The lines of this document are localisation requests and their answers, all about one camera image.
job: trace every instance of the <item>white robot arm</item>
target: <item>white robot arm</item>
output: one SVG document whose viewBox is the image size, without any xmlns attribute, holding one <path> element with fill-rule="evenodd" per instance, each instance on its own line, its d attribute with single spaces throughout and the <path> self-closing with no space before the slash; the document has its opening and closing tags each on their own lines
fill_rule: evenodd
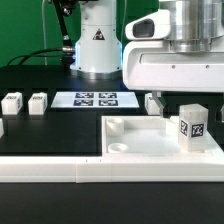
<svg viewBox="0 0 224 224">
<path fill-rule="evenodd" d="M 116 37 L 116 0 L 81 1 L 81 37 L 71 70 L 89 79 L 111 79 L 122 69 Z"/>
</svg>

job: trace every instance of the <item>black cable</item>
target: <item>black cable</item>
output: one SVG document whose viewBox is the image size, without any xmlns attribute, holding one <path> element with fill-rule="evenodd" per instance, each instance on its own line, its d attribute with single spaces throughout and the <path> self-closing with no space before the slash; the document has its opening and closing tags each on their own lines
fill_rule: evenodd
<svg viewBox="0 0 224 224">
<path fill-rule="evenodd" d="M 61 6 L 58 0 L 53 0 L 55 11 L 58 17 L 59 26 L 61 29 L 62 37 L 63 37 L 63 45 L 64 46 L 73 46 L 72 41 L 68 35 L 68 31 L 65 25 L 64 17 L 62 14 Z"/>
<path fill-rule="evenodd" d="M 44 49 L 44 50 L 40 50 L 40 51 L 35 51 L 33 53 L 31 53 L 30 55 L 27 55 L 26 57 L 24 57 L 18 65 L 23 65 L 23 63 L 25 61 L 27 61 L 30 57 L 33 57 L 34 55 L 38 55 L 38 54 L 43 54 L 43 53 L 49 53 L 49 52 L 56 52 L 56 51 L 62 51 L 62 48 L 49 48 L 49 49 Z"/>
<path fill-rule="evenodd" d="M 19 55 L 15 58 L 12 58 L 8 63 L 7 63 L 7 66 L 9 66 L 13 61 L 15 61 L 16 59 L 18 58 L 25 58 L 25 57 L 35 57 L 35 58 L 45 58 L 45 57 L 48 57 L 48 58 L 61 58 L 62 56 L 61 55 Z"/>
</svg>

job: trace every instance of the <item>cable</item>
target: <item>cable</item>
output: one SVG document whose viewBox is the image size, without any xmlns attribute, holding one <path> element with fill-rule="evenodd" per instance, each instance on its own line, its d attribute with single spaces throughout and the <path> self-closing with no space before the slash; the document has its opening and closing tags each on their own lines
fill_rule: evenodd
<svg viewBox="0 0 224 224">
<path fill-rule="evenodd" d="M 71 41 L 71 39 L 68 35 L 68 31 L 67 31 L 67 28 L 66 28 L 66 25 L 65 25 L 65 20 L 64 20 L 64 17 L 63 17 L 63 13 L 61 11 L 60 2 L 58 0 L 53 0 L 53 3 L 54 3 L 55 11 L 56 11 L 56 14 L 57 14 L 59 26 L 60 26 L 60 29 L 61 29 L 61 34 L 62 34 L 62 37 L 63 37 L 63 45 L 72 47 L 73 43 L 72 43 L 72 41 Z"/>
<path fill-rule="evenodd" d="M 125 20 L 127 15 L 127 0 L 124 0 L 124 16 L 123 16 L 123 22 L 122 22 L 122 29 L 121 29 L 121 43 L 123 46 L 123 38 L 124 38 L 124 29 L 125 29 Z"/>
<path fill-rule="evenodd" d="M 46 2 L 47 0 L 42 1 L 42 25 L 43 25 L 43 37 L 44 37 L 44 49 L 47 49 L 46 12 L 45 12 Z"/>
<path fill-rule="evenodd" d="M 7 66 L 9 66 L 13 61 L 15 61 L 16 59 L 19 59 L 19 58 L 25 58 L 25 57 L 34 57 L 34 58 L 44 58 L 44 57 L 47 57 L 47 58 L 59 58 L 59 57 L 62 57 L 61 55 L 19 55 L 15 58 L 12 58 L 8 63 L 7 63 Z"/>
<path fill-rule="evenodd" d="M 38 54 L 43 54 L 43 53 L 49 53 L 49 52 L 56 52 L 56 51 L 62 51 L 62 48 L 49 48 L 49 49 L 44 49 L 44 50 L 40 50 L 40 51 L 35 51 L 33 53 L 31 53 L 30 55 L 24 57 L 20 62 L 19 65 L 23 65 L 23 63 L 25 61 L 27 61 L 30 57 L 34 56 L 34 55 L 38 55 Z"/>
</svg>

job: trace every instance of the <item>black table surface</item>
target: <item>black table surface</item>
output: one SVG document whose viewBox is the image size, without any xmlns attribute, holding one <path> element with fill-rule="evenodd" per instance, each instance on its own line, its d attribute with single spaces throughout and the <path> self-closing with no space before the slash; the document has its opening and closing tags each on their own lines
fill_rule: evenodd
<svg viewBox="0 0 224 224">
<path fill-rule="evenodd" d="M 62 155 L 64 151 L 67 156 L 100 155 L 99 133 L 102 115 L 146 115 L 143 107 L 144 93 L 139 91 L 136 92 L 141 105 L 139 109 L 85 111 L 48 108 L 43 117 L 28 116 L 27 102 L 33 92 L 47 92 L 51 103 L 57 91 L 127 91 L 121 80 L 90 82 L 72 77 L 57 66 L 3 67 L 0 69 L 0 91 L 1 98 L 8 92 L 22 92 L 25 102 L 18 116 L 3 116 L 6 136 L 0 142 L 0 154 L 8 156 L 57 156 Z M 223 145 L 223 125 L 215 119 L 215 112 L 223 103 L 222 94 L 166 93 L 165 98 L 170 105 L 170 112 L 174 115 L 177 114 L 180 104 L 200 103 L 209 108 L 209 132 L 220 146 Z M 83 127 L 79 122 L 86 120 L 86 116 L 88 123 Z M 85 134 L 76 133 L 78 137 L 72 140 L 74 136 L 68 130 L 77 132 L 82 127 Z M 66 137 L 53 137 L 61 133 Z M 45 138 L 43 145 L 48 146 L 44 149 L 40 150 L 34 146 L 42 144 L 40 139 L 35 137 L 37 134 L 41 135 L 41 139 Z M 85 139 L 90 135 L 93 148 L 84 152 L 83 147 L 77 151 L 70 150 L 72 144 L 76 145 L 75 148 L 85 144 L 77 142 L 80 137 Z M 22 146 L 14 148 L 15 145 L 18 146 L 18 142 Z M 58 150 L 62 145 L 65 146 L 64 144 L 67 149 L 63 147 L 64 151 Z M 0 184 L 1 224 L 220 224 L 223 221 L 224 183 Z"/>
</svg>

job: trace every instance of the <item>white platform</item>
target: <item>white platform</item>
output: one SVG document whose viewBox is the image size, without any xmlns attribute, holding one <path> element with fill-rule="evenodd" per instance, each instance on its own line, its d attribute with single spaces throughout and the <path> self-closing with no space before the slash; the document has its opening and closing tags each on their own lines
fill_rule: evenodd
<svg viewBox="0 0 224 224">
<path fill-rule="evenodd" d="M 189 153 L 166 133 L 166 119 L 118 117 L 123 134 L 108 136 L 109 118 L 102 117 L 102 157 L 1 157 L 0 182 L 224 181 L 224 153 L 210 134 L 203 152 Z M 109 153 L 114 143 L 128 149 Z"/>
</svg>

